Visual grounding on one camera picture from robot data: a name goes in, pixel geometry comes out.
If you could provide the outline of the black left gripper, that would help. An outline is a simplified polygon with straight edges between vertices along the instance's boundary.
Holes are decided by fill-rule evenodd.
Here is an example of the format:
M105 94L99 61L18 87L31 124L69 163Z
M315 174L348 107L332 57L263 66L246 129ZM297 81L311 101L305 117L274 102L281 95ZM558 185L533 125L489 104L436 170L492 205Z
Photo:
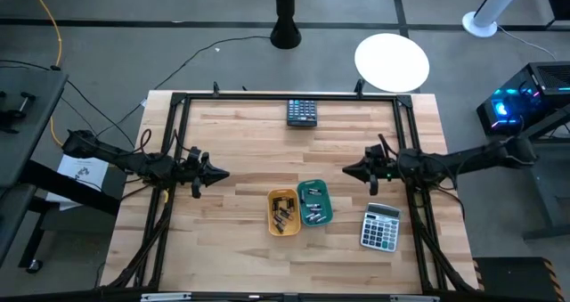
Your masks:
M214 167L210 163L206 164L208 153L190 152L186 161L182 164L180 185L189 184L191 186L191 196L201 197L201 185L203 170L208 175L203 178L204 185L211 185L229 177L229 172L219 167Z

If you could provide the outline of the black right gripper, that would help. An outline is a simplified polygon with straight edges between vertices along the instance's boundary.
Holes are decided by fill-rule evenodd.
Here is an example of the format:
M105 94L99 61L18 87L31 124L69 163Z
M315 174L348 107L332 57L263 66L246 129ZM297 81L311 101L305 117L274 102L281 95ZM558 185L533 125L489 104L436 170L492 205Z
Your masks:
M372 161L370 164L366 160L342 168L345 174L350 175L360 181L369 182L369 194L379 193L379 180L390 182L395 175L395 163L387 161Z

